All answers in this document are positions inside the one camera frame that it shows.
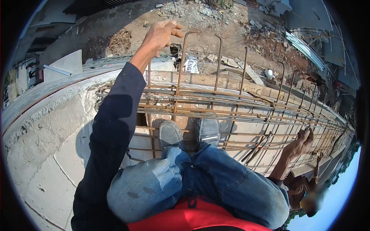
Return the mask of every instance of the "hole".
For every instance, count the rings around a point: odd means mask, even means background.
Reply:
[[[136,126],[148,126],[147,115],[145,113],[136,114]]]

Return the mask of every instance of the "red shirt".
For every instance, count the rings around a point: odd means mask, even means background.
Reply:
[[[204,196],[180,200],[173,209],[139,222],[129,223],[127,226],[132,231],[190,231],[212,226],[232,226],[246,231],[271,231],[262,225],[233,217]]]

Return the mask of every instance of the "sneaker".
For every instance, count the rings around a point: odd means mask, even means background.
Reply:
[[[165,149],[168,146],[179,147],[184,150],[184,138],[181,129],[172,120],[165,120],[159,126],[159,146]]]
[[[206,145],[218,146],[221,139],[220,128],[216,119],[200,119],[198,121],[197,142],[201,148]]]

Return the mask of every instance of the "sky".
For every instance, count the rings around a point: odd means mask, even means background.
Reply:
[[[311,218],[306,215],[303,217],[296,216],[288,225],[290,231],[325,231],[329,229],[351,193],[359,166],[360,152],[361,147],[353,156],[347,170],[339,174],[337,183],[329,187],[324,195],[322,209]]]

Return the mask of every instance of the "person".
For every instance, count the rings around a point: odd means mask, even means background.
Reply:
[[[289,215],[280,186],[289,163],[313,143],[311,129],[289,143],[268,178],[246,168],[216,146],[217,120],[198,122],[199,151],[184,151],[179,127],[159,128],[162,158],[120,169],[134,134],[146,86],[144,70],[171,35],[182,38],[176,21],[154,23],[142,45],[117,76],[94,118],[91,156],[75,192],[73,230],[270,230]]]
[[[319,210],[319,202],[322,198],[318,188],[319,163],[321,156],[316,159],[313,170],[313,178],[308,180],[306,176],[294,177],[290,172],[284,179],[283,184],[288,187],[289,204],[292,210],[304,209],[308,217],[313,217]]]

